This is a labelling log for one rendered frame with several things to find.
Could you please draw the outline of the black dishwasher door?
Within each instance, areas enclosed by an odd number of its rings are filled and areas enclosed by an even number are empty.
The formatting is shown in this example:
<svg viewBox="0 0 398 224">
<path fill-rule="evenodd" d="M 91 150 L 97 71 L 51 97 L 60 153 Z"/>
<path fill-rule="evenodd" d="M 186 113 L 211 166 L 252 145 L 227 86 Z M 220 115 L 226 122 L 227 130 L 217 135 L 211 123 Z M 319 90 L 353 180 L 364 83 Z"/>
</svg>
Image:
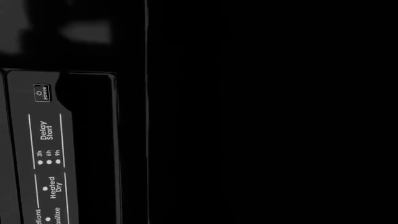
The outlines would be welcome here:
<svg viewBox="0 0 398 224">
<path fill-rule="evenodd" d="M 24 224 L 8 70 L 60 74 L 79 224 L 398 224 L 398 0 L 0 0 Z"/>
</svg>

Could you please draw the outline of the power button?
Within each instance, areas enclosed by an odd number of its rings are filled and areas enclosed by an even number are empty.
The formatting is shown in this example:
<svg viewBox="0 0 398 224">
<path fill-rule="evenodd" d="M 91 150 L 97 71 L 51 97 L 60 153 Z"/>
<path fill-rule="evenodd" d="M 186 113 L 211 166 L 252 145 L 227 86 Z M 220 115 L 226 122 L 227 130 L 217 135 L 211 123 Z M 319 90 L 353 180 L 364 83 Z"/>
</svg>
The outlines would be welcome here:
<svg viewBox="0 0 398 224">
<path fill-rule="evenodd" d="M 34 84 L 34 101 L 39 103 L 51 102 L 50 85 Z"/>
</svg>

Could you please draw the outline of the black dishwasher control panel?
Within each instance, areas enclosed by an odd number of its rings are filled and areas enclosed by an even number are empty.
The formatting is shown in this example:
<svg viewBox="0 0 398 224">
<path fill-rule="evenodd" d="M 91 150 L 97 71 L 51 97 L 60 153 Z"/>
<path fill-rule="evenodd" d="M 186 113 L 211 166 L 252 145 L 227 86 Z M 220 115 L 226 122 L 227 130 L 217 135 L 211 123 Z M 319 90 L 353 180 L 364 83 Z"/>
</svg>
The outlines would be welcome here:
<svg viewBox="0 0 398 224">
<path fill-rule="evenodd" d="M 59 78 L 5 74 L 24 224 L 79 224 L 72 114 L 57 98 Z M 51 102 L 34 101 L 34 84 L 50 85 Z"/>
</svg>

